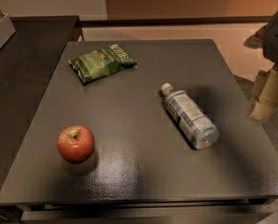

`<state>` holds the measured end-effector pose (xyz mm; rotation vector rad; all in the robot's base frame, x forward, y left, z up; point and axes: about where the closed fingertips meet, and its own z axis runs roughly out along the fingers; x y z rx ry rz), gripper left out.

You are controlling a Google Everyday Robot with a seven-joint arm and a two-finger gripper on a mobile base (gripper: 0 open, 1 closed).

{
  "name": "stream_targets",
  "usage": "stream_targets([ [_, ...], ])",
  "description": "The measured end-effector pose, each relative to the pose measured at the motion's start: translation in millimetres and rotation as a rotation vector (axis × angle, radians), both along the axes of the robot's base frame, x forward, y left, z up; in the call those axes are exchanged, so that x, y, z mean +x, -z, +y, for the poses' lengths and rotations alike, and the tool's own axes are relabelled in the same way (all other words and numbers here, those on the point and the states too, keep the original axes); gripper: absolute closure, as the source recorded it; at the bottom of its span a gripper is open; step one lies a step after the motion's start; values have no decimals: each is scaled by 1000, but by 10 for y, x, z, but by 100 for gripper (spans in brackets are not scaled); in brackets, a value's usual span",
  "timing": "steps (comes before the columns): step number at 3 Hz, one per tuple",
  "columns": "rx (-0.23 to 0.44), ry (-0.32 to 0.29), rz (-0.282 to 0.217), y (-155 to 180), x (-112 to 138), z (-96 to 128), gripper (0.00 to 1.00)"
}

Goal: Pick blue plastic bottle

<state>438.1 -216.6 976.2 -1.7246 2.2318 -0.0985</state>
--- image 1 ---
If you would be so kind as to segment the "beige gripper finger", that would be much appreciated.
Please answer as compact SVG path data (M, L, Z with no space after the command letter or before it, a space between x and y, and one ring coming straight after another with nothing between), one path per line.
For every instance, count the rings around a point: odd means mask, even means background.
M258 29L254 34L250 35L243 45L250 49L261 49L263 47L263 38L266 34L267 26L264 25Z
M259 70L252 89L247 117L268 120L278 108L278 63L269 71Z

